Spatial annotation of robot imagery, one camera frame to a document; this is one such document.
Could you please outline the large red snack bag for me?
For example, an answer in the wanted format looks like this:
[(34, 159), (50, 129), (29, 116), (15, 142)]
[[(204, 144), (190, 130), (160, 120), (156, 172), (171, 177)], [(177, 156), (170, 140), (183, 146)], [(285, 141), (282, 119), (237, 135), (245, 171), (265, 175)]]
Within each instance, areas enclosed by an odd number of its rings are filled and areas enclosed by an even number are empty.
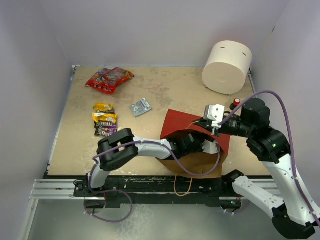
[(85, 84), (85, 87), (95, 89), (104, 94), (113, 94), (117, 87), (133, 79), (135, 75), (120, 67), (103, 68), (96, 72)]

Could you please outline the silver candy packet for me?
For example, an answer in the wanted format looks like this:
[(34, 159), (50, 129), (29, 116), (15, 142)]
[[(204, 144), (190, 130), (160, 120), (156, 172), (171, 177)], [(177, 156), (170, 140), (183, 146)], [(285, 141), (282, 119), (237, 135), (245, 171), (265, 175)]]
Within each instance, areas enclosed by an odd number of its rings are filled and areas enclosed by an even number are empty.
[(146, 98), (140, 99), (137, 103), (129, 106), (135, 117), (141, 116), (152, 110), (152, 107)]

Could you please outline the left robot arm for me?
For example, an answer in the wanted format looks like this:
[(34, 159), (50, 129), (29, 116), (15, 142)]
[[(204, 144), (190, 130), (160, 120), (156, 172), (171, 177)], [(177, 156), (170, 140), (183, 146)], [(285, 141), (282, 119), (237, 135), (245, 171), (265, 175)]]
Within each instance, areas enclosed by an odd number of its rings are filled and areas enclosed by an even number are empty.
[(195, 153), (210, 153), (211, 145), (201, 132), (155, 140), (134, 135), (130, 128), (122, 129), (97, 143), (94, 166), (87, 175), (85, 190), (91, 196), (98, 196), (110, 172), (120, 169), (136, 157), (175, 161), (189, 173), (180, 159)]

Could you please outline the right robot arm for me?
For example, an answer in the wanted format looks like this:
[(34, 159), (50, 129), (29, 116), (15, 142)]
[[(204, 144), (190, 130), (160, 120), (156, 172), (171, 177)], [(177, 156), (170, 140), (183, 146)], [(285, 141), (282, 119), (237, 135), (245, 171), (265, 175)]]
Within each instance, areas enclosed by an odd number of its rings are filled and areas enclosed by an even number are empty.
[(272, 176), (280, 196), (277, 197), (251, 182), (238, 170), (227, 174), (222, 190), (236, 193), (265, 212), (276, 230), (286, 239), (305, 240), (315, 234), (320, 208), (304, 183), (297, 184), (300, 174), (292, 162), (293, 151), (285, 135), (270, 126), (271, 110), (265, 102), (251, 98), (237, 106), (240, 115), (225, 115), (220, 104), (207, 105), (198, 126), (214, 136), (221, 134), (246, 138), (249, 150)]

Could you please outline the brown chocolate candy packet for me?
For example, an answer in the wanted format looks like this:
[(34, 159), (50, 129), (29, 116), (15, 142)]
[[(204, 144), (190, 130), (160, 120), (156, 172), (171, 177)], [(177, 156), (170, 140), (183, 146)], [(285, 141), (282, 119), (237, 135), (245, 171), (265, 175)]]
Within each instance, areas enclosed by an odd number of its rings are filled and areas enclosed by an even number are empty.
[(95, 129), (95, 136), (109, 137), (117, 132), (116, 128), (98, 127)]

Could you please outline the red paper bag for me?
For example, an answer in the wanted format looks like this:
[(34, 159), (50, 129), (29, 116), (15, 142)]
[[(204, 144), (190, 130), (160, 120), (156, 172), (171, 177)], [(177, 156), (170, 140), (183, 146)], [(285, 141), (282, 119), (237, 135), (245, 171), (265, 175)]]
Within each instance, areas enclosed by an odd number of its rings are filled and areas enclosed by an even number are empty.
[(195, 124), (199, 119), (196, 115), (168, 110), (160, 139), (170, 142), (180, 163), (172, 156), (158, 161), (176, 176), (192, 180), (220, 179), (231, 137), (226, 134), (212, 136), (209, 131)]

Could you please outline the yellow candy packet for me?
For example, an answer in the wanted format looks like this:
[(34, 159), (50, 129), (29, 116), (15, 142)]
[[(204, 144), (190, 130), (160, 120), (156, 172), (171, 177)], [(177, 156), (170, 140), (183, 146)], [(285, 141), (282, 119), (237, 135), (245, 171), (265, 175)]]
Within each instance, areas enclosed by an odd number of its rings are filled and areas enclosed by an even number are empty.
[(93, 109), (97, 112), (109, 112), (114, 110), (114, 105), (106, 102), (97, 102)]
[(104, 113), (104, 112), (96, 112), (92, 113), (92, 119), (94, 122), (117, 122), (117, 114), (116, 113)]

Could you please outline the purple chocolate candy packet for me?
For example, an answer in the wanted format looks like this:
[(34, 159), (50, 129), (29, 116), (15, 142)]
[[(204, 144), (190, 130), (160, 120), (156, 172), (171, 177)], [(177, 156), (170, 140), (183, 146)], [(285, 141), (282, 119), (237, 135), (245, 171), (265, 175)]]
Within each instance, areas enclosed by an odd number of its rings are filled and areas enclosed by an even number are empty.
[(117, 124), (110, 121), (98, 121), (94, 123), (95, 128), (106, 127), (110, 129), (116, 129)]

